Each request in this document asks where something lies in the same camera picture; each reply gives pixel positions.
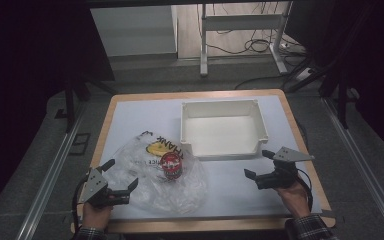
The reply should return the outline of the white table mat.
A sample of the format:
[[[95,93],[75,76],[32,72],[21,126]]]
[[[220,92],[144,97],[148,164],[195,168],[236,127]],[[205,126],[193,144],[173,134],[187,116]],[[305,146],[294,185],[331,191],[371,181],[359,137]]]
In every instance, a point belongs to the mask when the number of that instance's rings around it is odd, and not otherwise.
[[[142,209],[133,204],[115,208],[116,220],[186,220],[231,217],[284,215],[286,209],[272,190],[261,190],[245,177],[244,170],[256,174],[273,171],[272,160],[262,156],[262,150],[276,152],[282,147],[298,147],[281,100],[276,95],[219,99],[170,99],[148,101],[118,101],[110,118],[109,132],[101,159],[114,159],[114,153],[133,137],[145,131],[154,132],[180,143],[181,108],[184,102],[257,99],[269,140],[256,155],[247,158],[201,159],[207,176],[208,192],[203,204],[195,211],[180,214]]]

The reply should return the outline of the clear plastic bag yellow print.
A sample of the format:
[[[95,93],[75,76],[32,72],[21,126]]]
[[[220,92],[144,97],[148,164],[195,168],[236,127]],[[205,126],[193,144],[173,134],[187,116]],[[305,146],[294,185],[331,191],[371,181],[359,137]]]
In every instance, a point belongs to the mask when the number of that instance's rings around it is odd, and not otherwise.
[[[175,152],[182,159],[178,179],[164,175],[160,159],[167,152]],[[176,141],[145,131],[120,147],[113,158],[115,165],[105,173],[109,185],[123,187],[138,178],[131,199],[142,209],[184,214],[197,210],[206,199],[208,184],[202,163]]]

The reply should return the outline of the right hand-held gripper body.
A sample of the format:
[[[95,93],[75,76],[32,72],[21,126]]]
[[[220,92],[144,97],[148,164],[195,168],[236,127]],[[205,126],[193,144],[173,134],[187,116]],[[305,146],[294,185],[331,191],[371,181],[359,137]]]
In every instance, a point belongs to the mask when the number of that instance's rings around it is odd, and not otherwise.
[[[314,156],[303,152],[282,147],[275,153],[273,164],[274,171],[268,174],[257,175],[256,184],[259,189],[289,188],[295,182],[310,190],[312,185],[298,177],[297,162],[313,160]]]

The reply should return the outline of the white cabinet panel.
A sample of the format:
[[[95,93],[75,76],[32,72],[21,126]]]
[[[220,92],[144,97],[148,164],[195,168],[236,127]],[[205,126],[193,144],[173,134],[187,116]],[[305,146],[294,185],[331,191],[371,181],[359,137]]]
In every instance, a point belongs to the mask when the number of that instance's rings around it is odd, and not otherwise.
[[[91,14],[109,57],[177,52],[174,6],[95,8]]]

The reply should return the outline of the white metal desk frame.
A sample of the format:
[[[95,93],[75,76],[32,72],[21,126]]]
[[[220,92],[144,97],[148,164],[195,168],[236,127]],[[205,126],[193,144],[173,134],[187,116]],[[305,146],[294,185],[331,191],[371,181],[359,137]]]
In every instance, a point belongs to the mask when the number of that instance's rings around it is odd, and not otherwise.
[[[276,30],[276,38],[269,44],[270,52],[281,75],[287,73],[287,68],[280,56],[280,42],[289,17],[292,1],[287,1],[283,11],[279,14],[264,15],[230,15],[207,16],[206,5],[202,5],[201,15],[201,51],[200,51],[200,75],[208,75],[207,37],[208,31],[227,30]]]

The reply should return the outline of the person's left hand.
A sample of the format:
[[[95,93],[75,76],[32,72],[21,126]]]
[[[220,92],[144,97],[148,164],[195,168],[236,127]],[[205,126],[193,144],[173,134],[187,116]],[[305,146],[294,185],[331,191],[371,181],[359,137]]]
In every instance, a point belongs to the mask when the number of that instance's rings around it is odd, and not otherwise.
[[[82,227],[104,230],[108,225],[112,210],[112,206],[95,208],[90,203],[85,203],[83,205]]]

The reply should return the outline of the white power strip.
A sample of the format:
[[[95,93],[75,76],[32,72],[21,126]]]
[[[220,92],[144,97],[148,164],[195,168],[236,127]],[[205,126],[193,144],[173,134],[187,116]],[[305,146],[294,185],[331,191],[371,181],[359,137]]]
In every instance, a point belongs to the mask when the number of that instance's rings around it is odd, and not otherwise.
[[[309,77],[311,74],[313,74],[315,72],[315,70],[313,68],[305,68],[304,70],[302,70],[296,77],[295,79],[297,81],[303,81],[305,80],[307,77]]]

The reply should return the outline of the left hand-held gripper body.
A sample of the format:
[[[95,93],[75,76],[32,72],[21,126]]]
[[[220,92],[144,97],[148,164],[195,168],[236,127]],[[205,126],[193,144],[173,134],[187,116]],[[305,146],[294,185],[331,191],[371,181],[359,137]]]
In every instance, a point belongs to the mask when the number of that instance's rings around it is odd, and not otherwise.
[[[79,202],[89,203],[95,208],[128,204],[130,191],[110,189],[103,173],[104,170],[101,167],[90,170]]]

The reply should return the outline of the person's right hand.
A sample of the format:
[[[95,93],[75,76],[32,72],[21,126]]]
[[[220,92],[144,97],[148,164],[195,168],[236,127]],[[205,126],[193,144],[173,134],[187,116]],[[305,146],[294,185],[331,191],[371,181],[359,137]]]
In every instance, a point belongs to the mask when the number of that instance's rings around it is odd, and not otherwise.
[[[294,218],[298,219],[311,215],[307,193],[301,184],[295,182],[289,188],[276,188],[275,191]]]

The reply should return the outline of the black metal stand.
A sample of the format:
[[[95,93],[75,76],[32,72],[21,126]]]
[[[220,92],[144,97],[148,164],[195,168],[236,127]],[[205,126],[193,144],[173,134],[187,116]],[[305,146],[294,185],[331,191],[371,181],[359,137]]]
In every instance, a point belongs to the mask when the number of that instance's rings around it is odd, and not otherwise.
[[[55,115],[56,119],[67,119],[67,133],[74,129],[75,124],[74,95],[76,95],[81,102],[89,101],[91,98],[91,93],[86,86],[86,83],[91,83],[92,85],[109,93],[111,96],[118,94],[118,91],[114,88],[111,88],[110,86],[104,84],[102,81],[87,75],[80,75],[76,78],[67,78],[64,81],[65,108],[59,109]]]
[[[301,82],[287,87],[286,93],[293,93],[303,88],[304,86],[316,81],[317,79],[325,76],[326,79],[319,88],[319,94],[322,98],[329,97],[335,89],[338,89],[337,101],[337,118],[342,126],[347,129],[346,122],[346,104],[347,104],[347,80],[342,76],[340,71],[341,63],[339,60],[334,60],[327,66],[312,73],[309,77]]]

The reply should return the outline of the red can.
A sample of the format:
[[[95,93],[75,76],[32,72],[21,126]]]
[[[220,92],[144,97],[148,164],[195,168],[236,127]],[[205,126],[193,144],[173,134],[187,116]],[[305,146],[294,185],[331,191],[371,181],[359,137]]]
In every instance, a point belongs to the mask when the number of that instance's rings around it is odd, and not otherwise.
[[[182,159],[175,152],[167,152],[160,159],[160,165],[167,179],[178,179],[182,175]]]

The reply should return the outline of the white plastic bin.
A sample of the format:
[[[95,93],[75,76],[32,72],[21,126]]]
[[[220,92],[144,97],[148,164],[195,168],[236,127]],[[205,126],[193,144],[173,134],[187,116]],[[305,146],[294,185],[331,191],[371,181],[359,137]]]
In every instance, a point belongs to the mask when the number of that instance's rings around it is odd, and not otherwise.
[[[180,143],[198,158],[247,158],[268,140],[257,99],[182,104]]]

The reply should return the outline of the aluminium floor rail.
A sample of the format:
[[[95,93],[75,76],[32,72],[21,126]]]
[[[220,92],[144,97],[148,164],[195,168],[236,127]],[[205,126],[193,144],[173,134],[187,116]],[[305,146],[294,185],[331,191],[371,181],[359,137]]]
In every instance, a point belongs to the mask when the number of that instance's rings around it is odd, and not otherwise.
[[[384,189],[375,177],[373,170],[369,167],[366,158],[356,144],[351,132],[346,129],[339,121],[334,103],[330,99],[326,98],[322,98],[321,102],[326,108],[335,129],[337,130],[342,142],[344,143],[347,151],[351,156],[352,161],[362,176],[363,181],[365,182],[370,194],[372,195],[384,218]]]
[[[83,120],[86,106],[81,104],[75,112],[76,120],[72,128],[64,135],[63,141],[53,158],[48,171],[40,185],[40,188],[31,204],[15,240],[32,240],[38,224],[48,204],[51,193],[55,187],[59,174],[68,156],[79,125]]]

